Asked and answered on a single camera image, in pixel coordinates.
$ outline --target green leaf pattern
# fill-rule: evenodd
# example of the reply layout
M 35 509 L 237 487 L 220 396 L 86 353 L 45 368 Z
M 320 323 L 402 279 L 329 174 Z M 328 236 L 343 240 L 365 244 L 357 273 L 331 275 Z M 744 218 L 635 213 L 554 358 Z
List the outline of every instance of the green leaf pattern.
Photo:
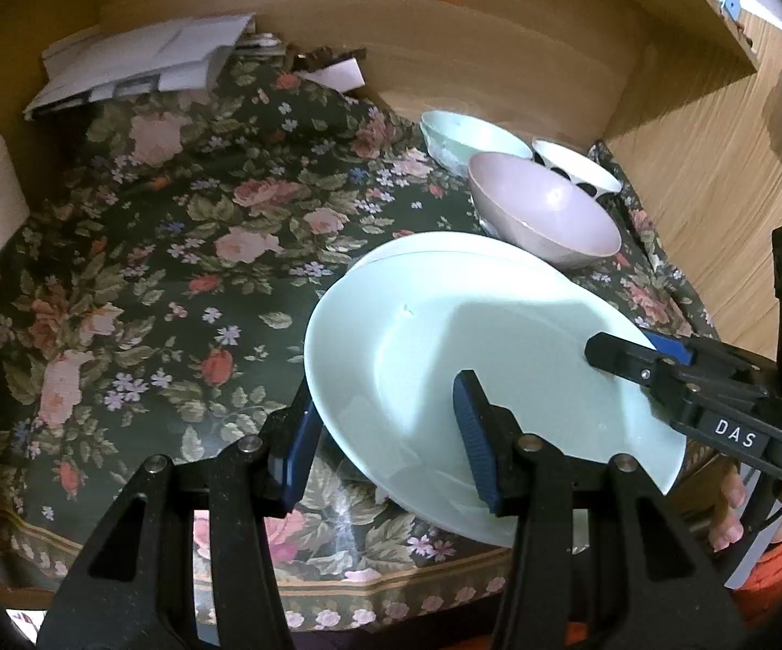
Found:
M 286 406 L 310 313 L 353 261 L 395 236 L 479 231 L 466 183 L 427 157 L 417 125 L 275 64 L 233 58 L 210 95 L 88 111 L 63 194 L 0 253 L 0 579 L 15 587 L 56 589 L 148 455 L 212 457 Z M 622 178 L 609 207 L 622 252 L 573 280 L 643 327 L 714 335 Z M 301 629 L 495 593 L 507 564 L 384 499 L 329 438 L 297 510 L 267 528 Z M 432 575 L 446 562 L 455 571 Z M 411 583 L 386 583 L 400 575 Z M 366 597 L 345 591 L 364 584 Z

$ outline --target blue gripper pad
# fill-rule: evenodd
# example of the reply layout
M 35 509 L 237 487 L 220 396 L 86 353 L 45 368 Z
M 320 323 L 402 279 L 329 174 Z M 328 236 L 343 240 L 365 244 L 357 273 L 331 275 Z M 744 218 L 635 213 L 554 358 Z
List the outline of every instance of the blue gripper pad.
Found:
M 454 377 L 452 399 L 454 416 L 457 418 L 463 446 L 466 447 L 466 458 L 469 459 L 469 468 L 475 479 L 475 489 L 490 512 L 496 515 L 503 507 L 498 460 L 481 422 L 483 417 L 491 416 L 492 406 L 475 372 L 464 370 Z
M 650 342 L 653 343 L 653 347 L 657 352 L 667 354 L 669 357 L 674 357 L 683 366 L 689 366 L 692 363 L 692 354 L 683 347 L 683 343 L 676 337 L 666 337 L 664 334 L 659 334 L 656 331 L 641 330 Z

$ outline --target metal screw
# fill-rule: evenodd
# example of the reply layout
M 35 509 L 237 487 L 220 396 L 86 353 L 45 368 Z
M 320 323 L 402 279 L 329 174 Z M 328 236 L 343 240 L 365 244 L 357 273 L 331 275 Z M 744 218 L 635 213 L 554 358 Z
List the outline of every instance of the metal screw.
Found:
M 518 438 L 518 447 L 524 452 L 537 452 L 544 447 L 544 440 L 537 435 L 521 435 Z
M 262 449 L 262 438 L 258 435 L 245 435 L 238 440 L 238 449 L 245 454 L 253 454 Z
M 160 454 L 154 454 L 152 457 L 144 460 L 144 468 L 151 474 L 159 474 L 167 466 L 168 460 Z
M 614 464 L 620 471 L 631 474 L 638 468 L 638 460 L 630 454 L 618 454 L 614 457 Z

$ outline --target stacked plates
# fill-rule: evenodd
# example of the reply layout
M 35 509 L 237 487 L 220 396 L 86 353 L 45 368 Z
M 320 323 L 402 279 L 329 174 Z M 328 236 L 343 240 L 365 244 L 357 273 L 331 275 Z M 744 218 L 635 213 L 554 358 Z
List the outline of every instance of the stacked plates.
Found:
M 524 432 L 568 455 L 606 462 L 628 452 L 663 491 L 680 471 L 686 441 L 657 405 L 587 364 L 587 339 L 605 331 L 650 346 L 615 308 L 529 253 L 426 233 L 375 249 L 329 289 L 310 318 L 304 365 L 330 434 L 394 501 L 511 547 L 516 520 L 479 500 L 453 414 L 463 369 Z

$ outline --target plate rim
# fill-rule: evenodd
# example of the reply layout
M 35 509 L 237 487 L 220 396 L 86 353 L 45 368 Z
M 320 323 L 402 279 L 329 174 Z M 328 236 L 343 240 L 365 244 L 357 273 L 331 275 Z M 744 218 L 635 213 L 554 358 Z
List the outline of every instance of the plate rim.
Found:
M 380 259 L 376 259 L 373 262 L 368 262 L 368 263 L 360 266 L 360 268 L 363 269 L 364 266 L 368 266 L 368 265 L 370 265 L 372 263 L 381 263 L 381 262 L 385 262 L 385 261 L 398 261 L 398 262 L 405 261 L 405 260 L 411 261 L 413 259 L 412 258 L 408 258 L 410 256 L 416 256 L 416 255 L 417 256 L 422 256 L 424 254 L 441 255 L 442 253 L 443 254 L 455 254 L 456 253 L 458 255 L 469 254 L 470 256 L 481 256 L 483 258 L 483 260 L 488 261 L 488 262 L 502 262 L 502 263 L 505 263 L 505 264 L 515 265 L 517 267 L 520 267 L 522 269 L 527 270 L 528 273 L 536 274 L 537 277 L 541 277 L 541 276 L 539 276 L 539 273 L 542 273 L 542 272 L 538 272 L 537 269 L 533 269 L 531 264 L 524 263 L 524 262 L 515 262 L 514 260 L 511 260 L 511 259 L 506 259 L 506 258 L 501 258 L 501 257 L 496 257 L 496 256 L 478 255 L 477 253 L 474 254 L 472 252 L 466 252 L 466 251 L 455 252 L 455 251 L 447 251 L 447 250 L 445 250 L 445 251 L 443 251 L 443 250 L 417 251 L 417 252 L 407 252 L 407 253 L 402 253 L 402 254 L 401 253 L 397 253 L 397 254 L 392 255 L 392 256 L 381 257 Z M 640 336 L 640 344 L 643 344 L 644 346 L 648 346 L 648 347 L 652 347 L 653 346 L 652 342 L 650 342 L 649 338 L 644 334 L 644 332 L 641 331 L 641 329 L 637 325 L 635 325 L 635 323 L 633 323 L 631 320 L 629 320 L 619 310 L 614 308 L 613 305 L 610 305 L 608 301 L 605 301 L 604 299 L 602 299 L 599 296 L 593 294 L 592 292 L 587 291 L 586 288 L 582 288 L 582 287 L 578 286 L 576 283 L 570 281 L 561 272 L 557 271 L 556 269 L 553 269 L 553 267 L 551 267 L 550 265 L 548 265 L 548 266 L 551 269 L 551 273 L 553 274 L 555 280 L 557 280 L 557 285 L 563 286 L 563 288 L 567 289 L 567 291 L 570 291 L 572 293 L 572 295 L 578 294 L 578 295 L 584 296 L 586 301 L 595 301 L 597 305 L 601 304 L 602 308 L 608 310 L 609 312 L 612 312 L 612 313 L 616 314 L 617 316 L 622 318 L 624 321 L 626 321 L 626 323 L 628 323 L 628 325 L 630 325 L 633 329 L 635 329 L 637 334 Z M 304 374 L 305 374 L 305 377 L 307 379 L 308 386 L 310 386 L 310 382 L 312 380 L 315 380 L 315 377 L 316 377 L 315 371 L 312 368 L 313 360 L 310 357 L 310 353 L 312 353 L 312 351 L 315 348 L 315 346 L 313 344 L 313 340 L 314 340 L 315 337 L 311 337 L 311 335 L 314 334 L 314 330 L 315 330 L 314 328 L 311 328 L 311 326 L 314 325 L 314 316 L 316 316 L 316 314 L 319 314 L 319 311 L 322 309 L 321 305 L 322 305 L 323 301 L 325 301 L 325 297 L 327 295 L 330 295 L 331 292 L 334 291 L 337 286 L 342 285 L 342 283 L 346 281 L 346 278 L 348 276 L 349 276 L 349 274 L 346 274 L 341 279 L 338 279 L 338 281 L 333 286 L 331 286 L 328 289 L 327 292 L 325 292 L 325 295 L 323 295 L 323 298 L 320 299 L 318 304 L 316 304 L 316 307 L 314 308 L 313 313 L 310 315 L 310 321 L 308 322 L 306 335 L 304 336 L 304 347 L 303 347 Z M 365 460 L 362 457 L 360 457 L 357 454 L 357 452 L 355 451 L 357 448 L 356 447 L 353 448 L 351 446 L 351 442 L 349 441 L 349 438 L 345 437 L 345 433 L 344 433 L 343 429 L 339 427 L 339 421 L 336 420 L 336 419 L 333 419 L 333 418 L 332 419 L 325 419 L 325 416 L 322 415 L 322 408 L 320 408 L 320 399 L 318 399 L 316 397 L 316 394 L 313 393 L 312 386 L 310 386 L 310 394 L 311 394 L 313 402 L 314 402 L 314 404 L 316 406 L 316 410 L 319 413 L 320 418 L 322 418 L 322 420 L 323 420 L 324 426 L 327 428 L 329 434 L 334 439 L 336 445 L 338 447 L 340 447 L 341 451 L 346 455 L 347 458 L 349 458 L 349 461 L 352 464 L 354 464 L 355 467 L 357 467 L 360 471 L 362 471 L 362 473 L 364 474 L 365 477 L 367 477 L 376 486 L 379 486 L 379 487 L 383 488 L 385 491 L 388 491 L 388 497 L 390 497 L 391 500 L 395 501 L 404 510 L 407 510 L 408 512 L 411 512 L 411 513 L 414 513 L 419 518 L 422 518 L 422 519 L 424 519 L 424 520 L 426 520 L 426 521 L 428 521 L 430 523 L 433 523 L 433 524 L 437 525 L 440 528 L 449 529 L 443 523 L 436 523 L 434 516 L 432 516 L 429 513 L 427 513 L 427 511 L 424 511 L 420 506 L 418 506 L 418 504 L 413 504 L 411 502 L 411 500 L 408 500 L 407 497 L 399 497 L 399 496 L 397 496 L 396 492 L 390 490 L 390 488 L 388 488 L 388 486 L 386 486 L 384 483 L 377 482 L 375 480 L 375 478 L 370 475 L 371 467 L 365 462 Z M 667 491 L 670 490 L 672 488 L 672 486 L 674 485 L 674 482 L 676 481 L 678 475 L 680 474 L 680 471 L 681 471 L 682 466 L 683 466 L 683 461 L 684 461 L 684 458 L 685 458 L 687 438 L 685 436 L 683 436 L 682 433 L 679 433 L 677 431 L 674 431 L 674 432 L 680 438 L 682 438 L 681 439 L 682 445 L 678 445 L 678 447 L 677 447 L 677 457 L 676 457 L 677 461 L 674 464 L 674 466 L 671 468 L 671 476 L 670 477 L 666 477 L 666 483 L 664 485 L 661 485 L 658 482 L 654 481 L 654 484 L 656 485 L 656 487 L 659 490 L 661 490 L 661 492 L 663 494 L 666 494 Z M 461 535 L 463 537 L 467 537 L 467 538 L 470 538 L 470 539 L 478 541 L 477 538 L 474 538 L 471 535 L 468 535 L 467 533 L 458 533 L 458 532 L 456 532 L 454 530 L 450 530 L 450 529 L 449 529 L 449 531 L 453 532 L 453 533 L 455 533 L 457 535 Z M 485 544 L 501 545 L 502 543 L 499 543 L 499 542 L 485 542 Z
M 401 246 L 403 244 L 411 244 L 418 241 L 427 241 L 427 237 L 431 236 L 454 236 L 454 235 L 463 235 L 466 237 L 476 237 L 476 242 L 482 242 L 484 243 L 498 243 L 503 245 L 504 247 L 507 247 L 508 249 L 511 249 L 512 254 L 519 254 L 520 255 L 520 262 L 524 266 L 530 266 L 530 267 L 538 267 L 540 270 L 544 270 L 545 273 L 550 273 L 552 275 L 561 276 L 564 280 L 574 284 L 566 275 L 563 274 L 562 271 L 557 269 L 555 266 L 551 266 L 546 262 L 544 259 L 539 258 L 538 256 L 535 256 L 533 253 L 528 252 L 526 249 L 521 249 L 520 247 L 510 243 L 510 242 L 504 242 L 501 239 L 494 239 L 493 237 L 489 237 L 486 235 L 482 235 L 476 232 L 455 232 L 453 230 L 429 230 L 427 232 L 415 232 L 411 235 L 405 235 L 401 237 L 397 237 L 397 239 L 390 240 L 390 242 L 385 242 L 384 244 L 380 244 L 378 247 L 374 247 L 370 251 L 368 251 L 364 256 L 362 256 L 360 259 L 358 259 L 355 263 L 353 263 L 349 270 L 346 272 L 346 274 L 350 274 L 355 269 L 362 269 L 365 266 L 370 265 L 374 262 L 382 261 L 383 259 L 390 259 L 393 256 L 402 256 L 405 254 L 422 254 L 424 252 L 440 252 L 440 253 L 449 253 L 449 254 L 472 254 L 475 256 L 489 256 L 496 259 L 503 259 L 504 261 L 514 261 L 511 259 L 511 257 L 505 258 L 496 256 L 492 253 L 482 253 L 479 251 L 474 251 L 472 249 L 430 249 L 429 247 L 424 247 L 423 249 L 417 249 L 413 251 L 398 251 L 395 253 L 390 253 L 388 256 L 380 256 L 378 259 L 372 259 L 368 261 L 368 258 L 371 257 L 374 253 L 379 253 L 381 250 L 384 250 L 386 247 L 392 247 L 394 245 Z

